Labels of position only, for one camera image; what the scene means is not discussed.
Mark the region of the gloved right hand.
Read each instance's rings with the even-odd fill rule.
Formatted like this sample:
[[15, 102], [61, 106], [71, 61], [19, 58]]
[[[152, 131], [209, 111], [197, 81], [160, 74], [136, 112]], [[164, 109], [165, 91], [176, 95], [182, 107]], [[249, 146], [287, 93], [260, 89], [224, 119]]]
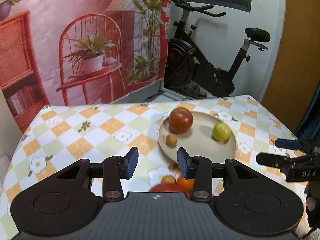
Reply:
[[319, 229], [319, 180], [308, 182], [304, 193], [306, 194], [306, 212], [308, 215], [308, 224], [311, 228]]

